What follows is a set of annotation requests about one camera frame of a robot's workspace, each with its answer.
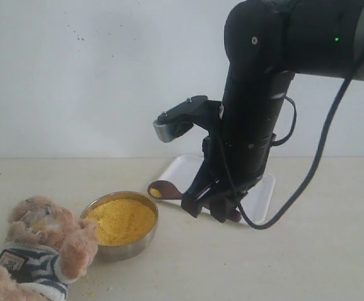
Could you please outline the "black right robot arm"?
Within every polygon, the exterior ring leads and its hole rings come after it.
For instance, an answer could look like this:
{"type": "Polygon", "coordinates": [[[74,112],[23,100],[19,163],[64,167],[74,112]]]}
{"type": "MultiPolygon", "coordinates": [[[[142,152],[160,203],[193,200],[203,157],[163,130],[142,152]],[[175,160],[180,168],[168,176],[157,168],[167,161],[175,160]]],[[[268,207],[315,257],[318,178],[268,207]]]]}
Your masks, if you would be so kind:
{"type": "Polygon", "coordinates": [[[264,224],[268,228],[314,176],[350,82],[364,81],[364,1],[243,1],[227,17],[224,47],[229,67],[223,98],[193,97],[182,112],[185,125],[208,132],[203,163],[181,198],[194,217],[203,207],[219,222],[246,217],[241,201],[262,179],[270,149],[279,145],[274,127],[295,75],[343,79],[307,176],[264,224]]]}

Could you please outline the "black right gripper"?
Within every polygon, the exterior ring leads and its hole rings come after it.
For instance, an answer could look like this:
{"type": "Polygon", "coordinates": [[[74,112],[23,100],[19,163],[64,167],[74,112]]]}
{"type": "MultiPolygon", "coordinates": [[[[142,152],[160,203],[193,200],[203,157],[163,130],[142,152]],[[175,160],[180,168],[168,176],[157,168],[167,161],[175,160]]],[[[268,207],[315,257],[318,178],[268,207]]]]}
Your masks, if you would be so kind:
{"type": "Polygon", "coordinates": [[[263,178],[276,135],[254,144],[230,144],[217,135],[203,139],[203,162],[191,186],[183,193],[181,207],[197,218],[203,208],[220,223],[242,219],[234,198],[244,197],[263,178]]]}

